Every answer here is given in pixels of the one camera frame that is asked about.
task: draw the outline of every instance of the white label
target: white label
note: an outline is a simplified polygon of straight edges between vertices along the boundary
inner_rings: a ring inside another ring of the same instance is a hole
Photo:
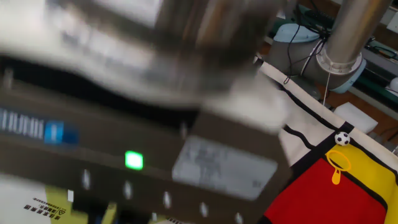
[[[135,22],[154,27],[163,0],[95,0],[95,2]]]
[[[277,167],[270,159],[192,136],[185,142],[172,176],[177,182],[255,200]]]

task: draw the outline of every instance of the yellow fabric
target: yellow fabric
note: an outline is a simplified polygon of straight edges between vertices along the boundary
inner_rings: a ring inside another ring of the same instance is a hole
[[[332,150],[343,153],[349,159],[352,168],[348,173],[387,202],[388,210],[384,224],[397,224],[398,186],[395,175],[368,157],[362,150],[350,144],[347,146],[335,146]],[[330,158],[342,168],[347,166],[345,159],[338,154],[330,154]]]

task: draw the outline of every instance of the sticker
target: sticker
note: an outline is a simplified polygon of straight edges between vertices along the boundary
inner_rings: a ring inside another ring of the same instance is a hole
[[[0,108],[0,131],[43,141],[45,144],[78,144],[78,132],[63,121],[53,121]]]
[[[163,0],[95,0],[95,2],[151,28],[155,27],[163,4]]]
[[[65,208],[52,205],[37,198],[33,198],[33,201],[31,205],[25,205],[24,209],[38,215],[43,215],[44,217],[53,218],[56,221],[61,219],[62,215],[67,212]]]
[[[192,136],[183,146],[172,177],[184,184],[255,200],[277,166],[273,160]]]

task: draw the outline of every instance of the black stripe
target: black stripe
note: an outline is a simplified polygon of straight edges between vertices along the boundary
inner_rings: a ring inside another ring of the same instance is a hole
[[[322,157],[322,159],[324,159],[327,163],[328,159],[326,158],[326,155],[324,155]],[[332,163],[334,163],[335,166],[342,168],[341,166],[339,166],[337,163],[335,163],[334,161],[332,161]],[[388,209],[388,204],[387,202],[384,200],[384,198],[382,198],[378,193],[376,193],[375,191],[373,191],[372,189],[370,189],[369,187],[367,187],[366,185],[364,185],[360,180],[358,180],[356,177],[354,177],[353,175],[351,175],[349,172],[341,172],[341,174],[343,174],[345,177],[347,177],[347,179],[349,179],[350,181],[352,181],[354,184],[356,184],[358,187],[362,188],[366,193],[368,193],[372,198],[374,198],[376,201],[378,201],[383,207],[384,209]]]
[[[380,164],[380,166],[383,166],[384,168],[386,168],[387,170],[391,171],[395,177],[396,177],[396,185],[398,186],[398,172],[396,170],[394,170],[393,168],[389,167],[387,164],[383,163],[383,161],[381,161],[379,158],[377,158],[374,154],[372,154],[371,152],[369,152],[368,150],[366,150],[363,146],[361,146],[360,144],[358,144],[353,138],[351,138],[350,142],[349,142],[352,146],[358,148],[359,150],[363,151],[369,158],[371,158],[374,162],[377,162],[378,164]]]
[[[303,102],[301,102],[297,97],[295,97],[290,91],[288,91],[282,84],[280,84],[279,82],[277,82],[275,80],[274,80],[274,83],[277,85],[277,87],[280,90],[284,91],[290,97],[290,99],[293,100],[293,102],[297,106],[301,107],[301,109],[305,110],[305,112],[307,112],[308,114],[313,116],[316,120],[321,122],[321,124],[325,125],[329,129],[332,129],[335,131],[338,129],[334,125],[329,123],[327,120],[323,119],[319,114],[317,114],[316,112],[312,111],[309,107],[307,107]]]
[[[298,132],[298,131],[296,131],[296,130],[293,130],[293,129],[290,128],[288,125],[285,125],[285,126],[284,126],[284,130],[285,130],[287,133],[289,133],[289,134],[292,134],[292,135],[294,135],[294,136],[299,137],[299,138],[301,139],[301,141],[303,141],[303,143],[305,144],[305,147],[309,148],[310,150],[315,149],[315,146],[312,145],[312,144],[307,140],[307,138],[304,136],[303,133]]]
[[[262,216],[257,224],[272,224],[272,222],[265,216]]]
[[[323,140],[319,145],[315,147],[314,150],[311,150],[305,156],[303,156],[299,161],[293,164],[290,169],[293,171],[293,175],[288,181],[289,186],[292,184],[298,177],[300,177],[306,170],[308,170],[314,163],[316,163],[320,158],[322,158],[330,149],[332,149],[336,145],[335,134],[340,131],[350,133],[354,129],[354,126],[345,122],[338,130],[329,135],[325,140]]]

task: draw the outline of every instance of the white fabric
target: white fabric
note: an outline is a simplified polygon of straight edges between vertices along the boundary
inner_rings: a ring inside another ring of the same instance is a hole
[[[283,83],[286,79],[286,76],[282,72],[278,71],[276,68],[267,63],[264,63],[260,71],[279,83]],[[290,80],[288,84],[284,85],[284,87],[292,92],[295,97],[306,104],[311,110],[319,114],[323,119],[327,120],[335,127],[339,128],[344,124],[344,120],[333,114],[330,110],[326,109],[292,80]],[[317,120],[310,118],[309,116],[310,115],[306,113],[292,113],[287,124],[292,129],[300,131],[302,134],[304,134],[304,136],[312,144],[317,145],[317,143],[323,141],[333,131],[331,132],[328,128],[325,129],[322,124],[320,124]],[[308,149],[304,146],[304,144],[297,140],[298,137],[284,133],[284,131],[282,131],[279,136],[290,164],[293,164],[297,161],[298,155],[305,155],[305,152],[308,152]],[[392,152],[388,151],[384,146],[380,145],[375,140],[371,139],[369,136],[365,135],[356,128],[353,129],[353,131],[350,133],[350,136],[355,139],[358,144],[362,145],[369,152],[373,153],[387,166],[398,170],[398,157]]]

